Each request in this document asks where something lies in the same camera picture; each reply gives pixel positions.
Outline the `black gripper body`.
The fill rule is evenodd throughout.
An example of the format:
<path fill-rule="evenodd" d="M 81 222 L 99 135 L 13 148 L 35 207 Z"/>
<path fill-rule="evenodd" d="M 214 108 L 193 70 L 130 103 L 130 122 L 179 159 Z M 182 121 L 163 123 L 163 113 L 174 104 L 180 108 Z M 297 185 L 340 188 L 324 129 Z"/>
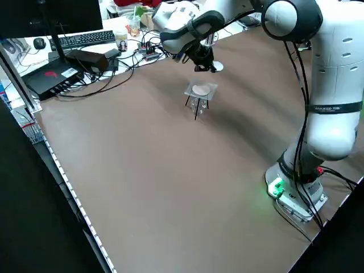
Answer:
<path fill-rule="evenodd" d="M 189 48 L 189 58 L 195 65 L 211 66 L 213 64 L 213 48 L 201 43 L 192 44 Z"/>

